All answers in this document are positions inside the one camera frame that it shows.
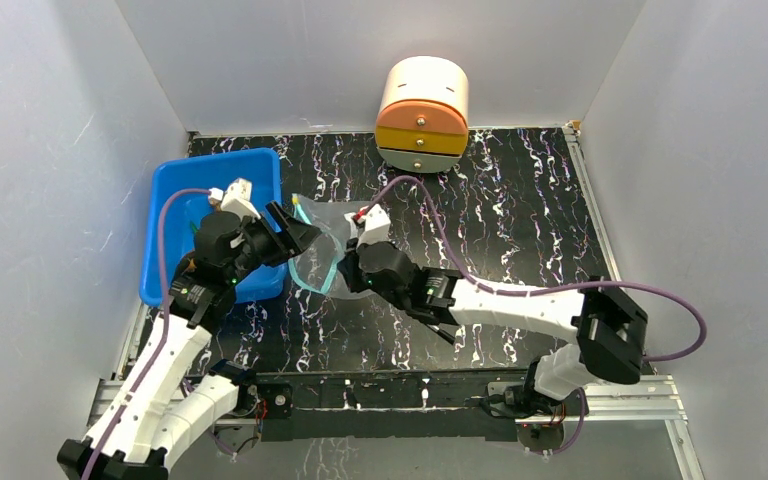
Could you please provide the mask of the clear zip top bag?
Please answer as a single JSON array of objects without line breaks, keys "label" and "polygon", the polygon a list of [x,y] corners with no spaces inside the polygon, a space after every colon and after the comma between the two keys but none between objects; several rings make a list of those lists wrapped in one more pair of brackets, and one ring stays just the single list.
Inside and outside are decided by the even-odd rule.
[{"label": "clear zip top bag", "polygon": [[353,293],[334,291],[335,265],[343,259],[346,243],[355,238],[355,214],[366,206],[363,201],[316,201],[300,194],[292,197],[294,217],[321,230],[319,238],[302,255],[288,263],[294,283],[301,289],[329,298],[357,300],[369,290]]}]

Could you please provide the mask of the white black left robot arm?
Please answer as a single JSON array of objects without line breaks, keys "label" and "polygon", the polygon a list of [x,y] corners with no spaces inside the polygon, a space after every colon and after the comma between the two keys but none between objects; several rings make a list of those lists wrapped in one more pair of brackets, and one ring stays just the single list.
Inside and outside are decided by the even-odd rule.
[{"label": "white black left robot arm", "polygon": [[236,287],[257,269],[304,253],[319,228],[276,202],[269,220],[215,211],[194,234],[167,286],[149,342],[111,404],[81,440],[67,440],[57,462],[70,479],[166,479],[181,455],[222,416],[246,416],[259,402],[256,375],[229,360],[215,364],[172,405],[195,355],[236,303]]}]

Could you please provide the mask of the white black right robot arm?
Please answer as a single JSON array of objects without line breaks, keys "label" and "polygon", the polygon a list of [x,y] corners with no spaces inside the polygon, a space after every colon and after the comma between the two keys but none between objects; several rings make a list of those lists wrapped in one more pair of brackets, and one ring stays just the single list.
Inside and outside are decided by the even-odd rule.
[{"label": "white black right robot arm", "polygon": [[648,317],[619,287],[597,284],[545,295],[507,284],[481,288],[457,270],[418,266],[388,241],[350,241],[337,269],[350,292],[375,293],[448,342],[454,338],[445,326],[476,324],[563,340],[562,348],[531,362],[522,383],[493,387],[474,400],[491,416],[551,415],[595,380],[640,380]]}]

